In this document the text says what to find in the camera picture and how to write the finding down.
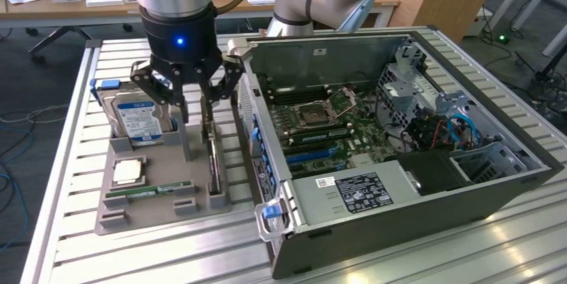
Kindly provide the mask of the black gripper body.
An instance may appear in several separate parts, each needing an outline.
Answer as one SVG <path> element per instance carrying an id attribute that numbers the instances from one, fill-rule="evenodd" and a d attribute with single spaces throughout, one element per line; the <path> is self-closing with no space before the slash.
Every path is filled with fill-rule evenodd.
<path id="1" fill-rule="evenodd" d="M 141 8 L 143 28 L 153 51 L 154 70 L 182 82 L 198 82 L 210 77 L 222 63 L 215 32 L 214 8 L 190 17 L 154 16 Z"/>

